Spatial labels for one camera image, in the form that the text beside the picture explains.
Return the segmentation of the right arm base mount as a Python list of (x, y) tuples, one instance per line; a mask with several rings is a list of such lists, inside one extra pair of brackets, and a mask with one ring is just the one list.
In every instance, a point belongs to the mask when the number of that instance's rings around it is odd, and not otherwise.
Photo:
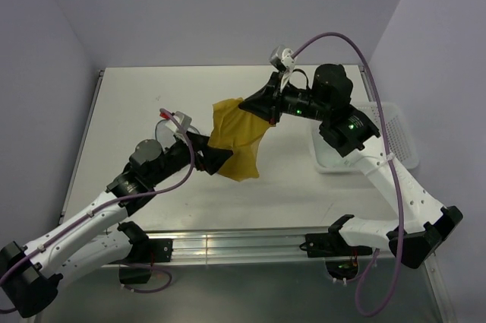
[(353, 214), (345, 214), (334, 222), (325, 233), (305, 234), (304, 242), (299, 245), (299, 249), (305, 252), (308, 258), (343, 257), (343, 260), (326, 263), (327, 273), (334, 283), (338, 280), (343, 284), (358, 280), (361, 277), (358, 257), (373, 254), (371, 247), (351, 246), (339, 234), (343, 225), (353, 217)]

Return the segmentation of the white mesh laundry bag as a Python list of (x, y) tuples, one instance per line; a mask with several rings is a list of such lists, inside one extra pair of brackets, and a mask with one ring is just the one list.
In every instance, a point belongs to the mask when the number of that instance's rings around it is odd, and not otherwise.
[(155, 139), (163, 146), (163, 148), (171, 147), (176, 141), (176, 136), (169, 127), (172, 122), (169, 119), (161, 119), (155, 126)]

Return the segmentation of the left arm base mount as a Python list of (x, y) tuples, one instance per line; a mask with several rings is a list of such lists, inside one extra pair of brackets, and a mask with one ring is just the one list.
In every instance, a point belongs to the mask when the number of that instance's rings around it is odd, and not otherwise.
[(128, 237), (128, 255), (121, 259), (123, 266), (118, 269), (121, 284), (133, 286), (146, 284), (152, 277), (156, 263), (170, 262), (172, 257), (172, 239), (157, 241), (151, 239), (135, 222), (120, 223), (119, 232)]

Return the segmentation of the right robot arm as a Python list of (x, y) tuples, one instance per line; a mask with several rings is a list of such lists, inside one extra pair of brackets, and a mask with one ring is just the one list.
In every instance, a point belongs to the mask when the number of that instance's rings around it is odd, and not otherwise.
[(463, 219), (455, 206), (446, 207), (387, 153), (383, 133), (351, 104), (353, 83), (342, 65), (324, 64), (314, 71), (311, 87), (282, 82), (279, 72), (240, 109), (271, 125), (283, 114), (318, 121), (323, 141), (352, 168), (361, 172), (396, 208), (396, 220), (340, 217), (326, 233), (305, 237), (309, 257), (344, 256), (372, 249), (390, 251), (408, 268), (418, 268), (449, 237)]

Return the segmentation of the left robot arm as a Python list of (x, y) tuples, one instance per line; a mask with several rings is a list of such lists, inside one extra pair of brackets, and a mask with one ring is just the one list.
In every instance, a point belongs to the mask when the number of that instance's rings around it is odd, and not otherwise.
[(1, 313), (32, 317), (61, 288), (105, 264), (150, 262), (149, 237), (129, 218), (155, 198), (158, 184), (178, 171), (213, 175), (232, 155), (190, 131), (170, 147), (155, 139), (141, 141), (121, 174), (82, 211), (25, 245), (11, 242), (2, 248), (1, 289), (12, 307)]

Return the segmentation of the yellow bra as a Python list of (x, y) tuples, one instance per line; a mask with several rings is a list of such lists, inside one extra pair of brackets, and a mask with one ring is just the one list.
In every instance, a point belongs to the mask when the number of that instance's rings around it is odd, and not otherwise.
[(218, 174), (241, 182), (257, 179), (257, 153), (260, 142), (272, 125), (239, 108), (242, 98), (232, 98), (213, 104), (213, 130), (208, 144), (230, 150), (232, 156), (219, 168)]

